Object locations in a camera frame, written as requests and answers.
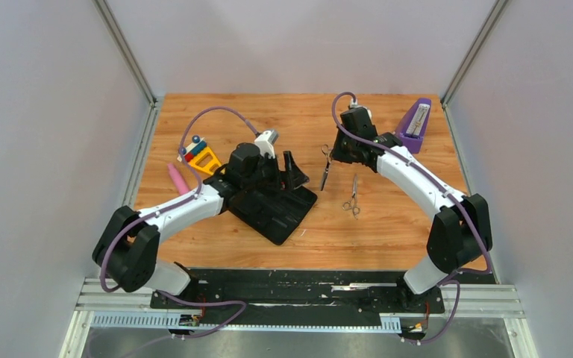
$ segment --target wall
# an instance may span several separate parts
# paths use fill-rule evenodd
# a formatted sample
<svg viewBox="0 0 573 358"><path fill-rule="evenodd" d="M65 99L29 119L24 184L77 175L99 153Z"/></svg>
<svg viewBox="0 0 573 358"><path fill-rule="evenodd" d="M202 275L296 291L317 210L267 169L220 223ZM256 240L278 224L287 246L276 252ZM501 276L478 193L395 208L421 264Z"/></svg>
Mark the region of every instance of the wall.
<svg viewBox="0 0 573 358"><path fill-rule="evenodd" d="M108 0L158 95L442 95L494 0Z"/></svg>
<svg viewBox="0 0 573 358"><path fill-rule="evenodd" d="M451 103L541 357L573 357L573 1L512 1Z"/></svg>
<svg viewBox="0 0 573 358"><path fill-rule="evenodd" d="M56 357L146 102L91 1L0 1L0 357Z"/></svg>

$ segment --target silver scissors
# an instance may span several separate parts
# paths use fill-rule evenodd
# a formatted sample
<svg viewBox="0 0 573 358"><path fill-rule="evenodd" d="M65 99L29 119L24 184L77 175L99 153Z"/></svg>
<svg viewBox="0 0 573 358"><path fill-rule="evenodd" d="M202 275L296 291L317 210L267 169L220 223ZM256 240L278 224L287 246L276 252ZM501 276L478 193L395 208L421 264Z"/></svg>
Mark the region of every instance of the silver scissors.
<svg viewBox="0 0 573 358"><path fill-rule="evenodd" d="M352 196L350 200L346 201L342 205L342 209L344 210L352 210L352 216L357 219L357 215L361 213L361 209L357 206L357 175L354 175L354 179L352 181Z"/></svg>
<svg viewBox="0 0 573 358"><path fill-rule="evenodd" d="M322 185L319 186L319 191L324 190L324 185L326 185L326 179L328 179L328 170L331 168L331 147L328 144L322 145L322 153L326 156L326 167L324 168L324 173L322 174Z"/></svg>

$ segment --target black scissors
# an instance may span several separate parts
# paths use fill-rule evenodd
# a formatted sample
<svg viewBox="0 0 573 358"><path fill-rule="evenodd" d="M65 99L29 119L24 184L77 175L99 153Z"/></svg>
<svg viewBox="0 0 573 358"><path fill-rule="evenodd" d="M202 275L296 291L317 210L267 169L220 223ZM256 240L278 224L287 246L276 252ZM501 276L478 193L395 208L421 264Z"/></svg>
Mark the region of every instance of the black scissors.
<svg viewBox="0 0 573 358"><path fill-rule="evenodd" d="M322 174L322 185L319 186L319 191L324 190L324 185L326 184L326 179L328 179L328 170L331 168L331 152L333 150L328 144L322 145L322 153L326 156L326 167L324 168L324 174Z"/></svg>

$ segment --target wooden table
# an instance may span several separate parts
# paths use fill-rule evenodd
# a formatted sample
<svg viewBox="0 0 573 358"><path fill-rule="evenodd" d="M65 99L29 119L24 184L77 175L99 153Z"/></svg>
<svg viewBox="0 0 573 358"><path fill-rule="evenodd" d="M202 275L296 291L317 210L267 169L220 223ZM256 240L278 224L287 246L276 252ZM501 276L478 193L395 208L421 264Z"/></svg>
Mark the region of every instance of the wooden table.
<svg viewBox="0 0 573 358"><path fill-rule="evenodd" d="M439 99L433 102L425 142L416 157L446 183L464 191L454 145ZM203 220L181 231L159 250L159 257L190 267L407 270L426 255L431 218L395 184L365 166L333 163L323 192L319 191L325 157L323 144L332 146L336 127L331 118L334 95L168 95L163 103L154 139L137 194L137 209L168 201L177 192L166 164L175 163L189 186L194 177L176 161L181 135L191 118L204 108L224 105L237 109L262 131L275 128L277 152L290 150L318 196L308 216L282 246L273 245L231 213ZM379 133L393 131L420 95L359 95L372 110ZM348 105L343 98L338 112ZM206 114L190 135L204 136L225 163L235 145L253 142L251 131L225 111ZM351 196L354 174L359 175L359 219L342 210ZM483 269L480 258L469 267Z"/></svg>

